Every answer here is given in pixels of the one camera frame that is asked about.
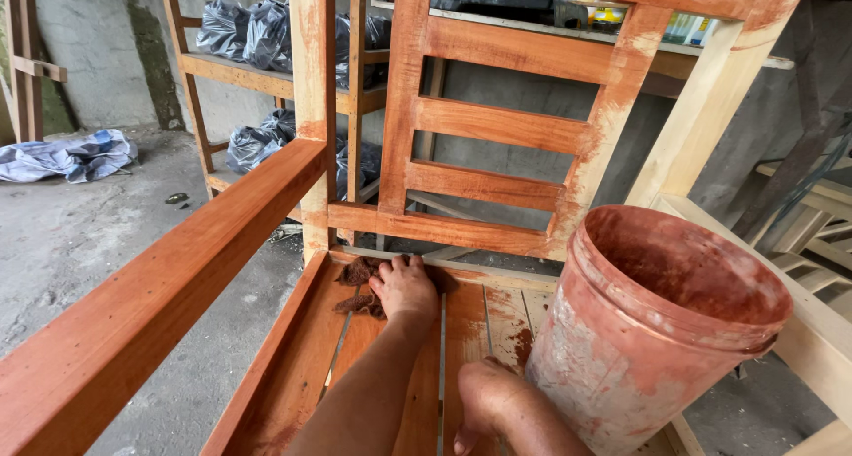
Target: plastic bag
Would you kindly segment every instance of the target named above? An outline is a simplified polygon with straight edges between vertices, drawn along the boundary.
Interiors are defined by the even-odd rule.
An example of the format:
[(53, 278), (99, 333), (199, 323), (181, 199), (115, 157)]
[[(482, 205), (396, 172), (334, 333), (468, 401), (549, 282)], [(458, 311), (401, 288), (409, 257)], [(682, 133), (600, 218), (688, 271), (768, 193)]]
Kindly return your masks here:
[[(337, 199), (346, 200), (349, 171), (349, 145), (343, 135), (337, 135)], [(382, 171), (382, 147), (375, 143), (361, 141), (361, 175), (359, 188), (376, 180)]]
[[(335, 80), (342, 89), (349, 88), (349, 19), (337, 15), (335, 23)], [(390, 20), (384, 17), (367, 16), (364, 21), (364, 49), (390, 48)], [(387, 79), (388, 64), (364, 65), (364, 88)]]
[(205, 5), (201, 29), (195, 43), (198, 50), (243, 63), (243, 48), (250, 13), (236, 0), (215, 0)]
[(244, 61), (261, 70), (293, 73), (290, 5), (263, 0), (249, 7), (249, 12)]
[(263, 119), (259, 128), (237, 127), (231, 134), (225, 165), (244, 175), (294, 138), (296, 113), (276, 108)]

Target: stain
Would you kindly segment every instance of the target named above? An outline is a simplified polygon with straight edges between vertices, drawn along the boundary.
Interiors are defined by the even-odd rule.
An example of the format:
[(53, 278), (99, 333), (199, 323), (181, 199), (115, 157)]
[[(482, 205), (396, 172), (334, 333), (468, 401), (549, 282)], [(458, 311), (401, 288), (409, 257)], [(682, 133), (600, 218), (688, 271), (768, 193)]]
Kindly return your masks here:
[(124, 0), (124, 3), (159, 127), (162, 130), (186, 130), (160, 21), (148, 8), (140, 5), (139, 0)]

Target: debris on floor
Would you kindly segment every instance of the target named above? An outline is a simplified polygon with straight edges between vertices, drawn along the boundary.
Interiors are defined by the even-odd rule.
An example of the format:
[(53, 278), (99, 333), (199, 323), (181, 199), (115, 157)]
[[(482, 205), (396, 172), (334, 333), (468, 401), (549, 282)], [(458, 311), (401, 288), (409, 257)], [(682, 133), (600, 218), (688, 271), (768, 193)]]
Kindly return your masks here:
[(69, 183), (100, 180), (136, 162), (136, 144), (120, 130), (99, 130), (78, 140), (0, 146), (0, 180), (29, 183), (65, 175)]

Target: concrete floor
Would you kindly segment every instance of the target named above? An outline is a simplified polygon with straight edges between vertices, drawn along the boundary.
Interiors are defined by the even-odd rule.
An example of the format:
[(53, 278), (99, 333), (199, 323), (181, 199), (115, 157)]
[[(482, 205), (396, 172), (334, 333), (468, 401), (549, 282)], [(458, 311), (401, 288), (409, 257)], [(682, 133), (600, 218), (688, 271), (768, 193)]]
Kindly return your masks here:
[[(139, 144), (142, 166), (130, 167), (133, 175), (79, 185), (0, 182), (0, 356), (207, 201), (190, 135), (125, 131)], [(190, 195), (188, 209), (164, 203), (181, 192)], [(301, 247), (299, 236), (263, 244), (89, 454), (197, 453), (301, 274)], [(433, 248), (397, 240), (391, 251)], [(560, 271), (490, 252), (459, 261)], [(745, 369), (746, 379), (725, 377), (685, 412), (708, 456), (781, 456), (834, 419), (774, 354)]]

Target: wooden shelving unit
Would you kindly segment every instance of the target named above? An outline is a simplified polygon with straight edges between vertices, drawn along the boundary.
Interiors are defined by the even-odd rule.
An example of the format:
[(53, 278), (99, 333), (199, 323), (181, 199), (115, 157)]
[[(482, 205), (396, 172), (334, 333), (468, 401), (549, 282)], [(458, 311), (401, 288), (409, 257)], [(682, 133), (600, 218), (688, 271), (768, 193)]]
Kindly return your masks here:
[[(370, 193), (359, 191), (360, 173), (360, 143), (361, 118), (363, 115), (384, 108), (388, 94), (386, 83), (378, 84), (371, 89), (364, 89), (363, 69), (366, 64), (387, 62), (389, 50), (365, 50), (364, 25), (366, 19), (366, 1), (350, 0), (350, 29), (349, 33), (349, 89), (336, 88), (335, 103), (337, 113), (348, 116), (348, 145), (349, 145), (349, 195), (355, 195), (351, 201), (359, 203)], [(166, 15), (169, 19), (172, 41), (175, 44), (178, 67), (183, 80), (186, 94), (186, 105), (193, 122), (195, 141), (198, 146), (198, 156), (201, 158), (201, 168), (205, 173), (207, 194), (212, 199), (219, 192), (235, 183), (240, 175), (224, 165), (224, 158), (216, 155), (228, 149), (228, 142), (211, 143), (207, 140), (207, 131), (201, 108), (198, 102), (198, 92), (195, 77), (218, 80), (249, 90), (270, 94), (275, 98), (275, 106), (284, 107), (285, 100), (294, 100), (293, 76), (280, 71), (259, 70), (247, 64), (233, 62), (215, 55), (190, 52), (186, 45), (186, 28), (201, 26), (198, 17), (186, 17), (181, 13), (178, 0), (164, 0)], [(291, 213), (298, 218), (298, 209)]]

